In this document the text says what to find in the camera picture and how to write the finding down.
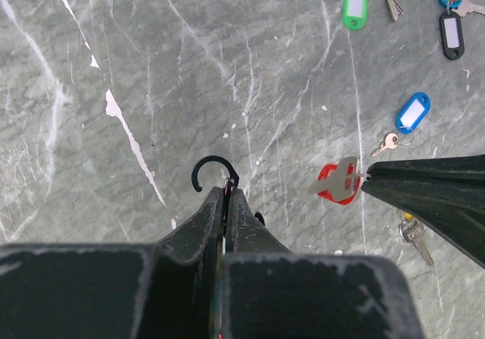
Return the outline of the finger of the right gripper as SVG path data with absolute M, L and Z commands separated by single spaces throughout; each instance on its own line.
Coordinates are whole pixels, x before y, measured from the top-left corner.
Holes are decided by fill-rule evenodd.
M 411 213 L 484 266 L 483 180 L 395 180 L 373 177 L 362 191 Z
M 376 162 L 368 168 L 372 177 L 483 180 L 484 155 L 441 159 Z

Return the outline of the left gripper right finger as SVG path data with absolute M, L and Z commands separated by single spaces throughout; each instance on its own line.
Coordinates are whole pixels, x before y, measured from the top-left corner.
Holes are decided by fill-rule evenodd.
M 421 338 L 405 276 L 379 256 L 296 254 L 234 190 L 220 281 L 225 338 Z

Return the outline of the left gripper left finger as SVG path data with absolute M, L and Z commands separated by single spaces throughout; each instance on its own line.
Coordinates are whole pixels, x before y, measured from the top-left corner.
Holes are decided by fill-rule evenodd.
M 3 338 L 209 338 L 223 193 L 155 243 L 1 248 Z

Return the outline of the red key tag with key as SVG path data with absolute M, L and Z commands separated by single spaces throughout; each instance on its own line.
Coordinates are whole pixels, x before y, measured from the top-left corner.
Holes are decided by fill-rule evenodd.
M 318 179 L 308 188 L 308 193 L 346 206 L 355 199 L 361 184 L 370 177 L 370 174 L 360 172 L 357 157 L 345 157 L 336 164 L 325 165 Z

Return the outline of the black S-hook carabiner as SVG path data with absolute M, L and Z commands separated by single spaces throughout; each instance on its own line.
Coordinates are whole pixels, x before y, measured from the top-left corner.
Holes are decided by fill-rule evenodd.
M 223 223 L 227 226 L 229 202 L 233 192 L 239 185 L 239 175 L 231 162 L 220 155 L 207 155 L 199 159 L 192 168 L 191 184 L 197 193 L 206 186 L 205 178 L 212 186 L 221 187 L 223 193 Z

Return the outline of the green key tag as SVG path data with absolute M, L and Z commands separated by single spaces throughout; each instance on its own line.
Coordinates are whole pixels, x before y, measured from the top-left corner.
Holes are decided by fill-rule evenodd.
M 343 23 L 349 30 L 360 30 L 367 17 L 368 0 L 343 0 Z

